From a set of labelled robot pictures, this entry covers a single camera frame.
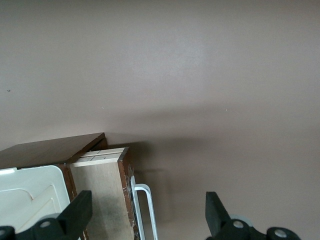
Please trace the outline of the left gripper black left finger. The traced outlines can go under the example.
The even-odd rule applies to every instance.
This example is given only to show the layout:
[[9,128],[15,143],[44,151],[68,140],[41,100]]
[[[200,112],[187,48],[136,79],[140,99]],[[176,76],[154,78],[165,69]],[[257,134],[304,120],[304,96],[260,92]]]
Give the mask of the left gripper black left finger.
[[2,240],[77,240],[86,230],[93,216],[93,199],[90,190],[81,191],[56,217],[36,222],[27,230],[16,233],[14,227],[0,227]]

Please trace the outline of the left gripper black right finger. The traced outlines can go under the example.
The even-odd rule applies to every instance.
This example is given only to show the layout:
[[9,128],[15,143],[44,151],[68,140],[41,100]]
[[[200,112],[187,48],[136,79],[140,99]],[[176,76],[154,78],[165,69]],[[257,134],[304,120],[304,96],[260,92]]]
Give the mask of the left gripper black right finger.
[[206,192],[205,219],[210,230],[209,240],[299,240],[293,231],[283,227],[270,227],[261,233],[244,220],[231,218],[218,194]]

